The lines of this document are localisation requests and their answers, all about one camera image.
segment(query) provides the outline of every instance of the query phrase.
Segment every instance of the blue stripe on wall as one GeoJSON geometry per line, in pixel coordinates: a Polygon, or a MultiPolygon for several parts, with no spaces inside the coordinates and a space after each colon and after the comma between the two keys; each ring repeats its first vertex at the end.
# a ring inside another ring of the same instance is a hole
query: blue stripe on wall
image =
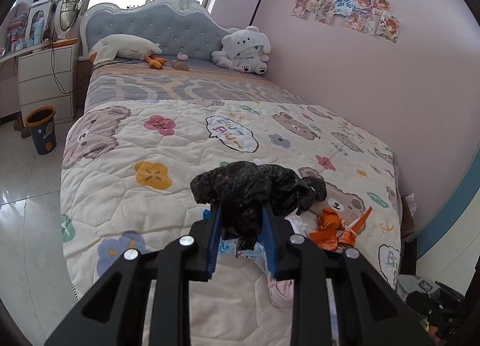
{"type": "Polygon", "coordinates": [[[417,236],[417,259],[430,250],[458,220],[480,186],[480,150],[447,203],[417,236]]]}

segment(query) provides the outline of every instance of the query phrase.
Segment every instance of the white drawer cabinet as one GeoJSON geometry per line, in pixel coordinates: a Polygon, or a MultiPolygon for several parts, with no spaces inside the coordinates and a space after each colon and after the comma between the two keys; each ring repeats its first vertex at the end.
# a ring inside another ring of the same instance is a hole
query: white drawer cabinet
{"type": "Polygon", "coordinates": [[[55,122],[74,118],[78,50],[79,44],[76,44],[54,49],[53,52],[46,49],[20,58],[18,79],[23,119],[42,106],[55,107],[55,122]]]}

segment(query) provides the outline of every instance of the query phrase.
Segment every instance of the goose plush toy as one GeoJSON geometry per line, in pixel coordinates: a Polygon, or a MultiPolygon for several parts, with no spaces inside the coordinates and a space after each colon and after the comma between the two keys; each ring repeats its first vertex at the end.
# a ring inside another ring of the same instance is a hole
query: goose plush toy
{"type": "Polygon", "coordinates": [[[138,36],[118,34],[107,36],[93,45],[88,57],[94,65],[111,62],[117,56],[124,59],[144,60],[150,67],[160,70],[167,61],[155,56],[161,53],[160,44],[154,44],[138,36]]]}
{"type": "Polygon", "coordinates": [[[212,52],[212,61],[219,67],[242,73],[263,74],[267,70],[270,41],[256,26],[237,30],[222,38],[222,50],[212,52]]]}

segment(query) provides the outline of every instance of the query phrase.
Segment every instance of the black plastic bag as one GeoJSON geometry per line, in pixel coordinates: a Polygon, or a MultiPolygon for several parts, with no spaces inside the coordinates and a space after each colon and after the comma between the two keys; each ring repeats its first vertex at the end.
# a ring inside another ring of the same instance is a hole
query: black plastic bag
{"type": "Polygon", "coordinates": [[[198,204],[222,203],[222,238],[239,237],[238,250],[252,250],[262,230],[262,204],[270,201],[275,216],[308,210],[326,198],[320,178],[300,178],[277,164],[257,166],[239,161],[199,174],[190,183],[198,204]]]}

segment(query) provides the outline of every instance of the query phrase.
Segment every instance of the gray patterned bedsheet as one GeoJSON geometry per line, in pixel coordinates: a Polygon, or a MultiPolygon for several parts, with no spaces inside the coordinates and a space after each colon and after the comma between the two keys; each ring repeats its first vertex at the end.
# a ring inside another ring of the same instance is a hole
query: gray patterned bedsheet
{"type": "Polygon", "coordinates": [[[92,74],[85,111],[105,102],[126,100],[224,100],[304,103],[286,89],[256,74],[240,74],[212,62],[188,59],[189,71],[170,66],[155,70],[145,62],[113,63],[92,74]]]}

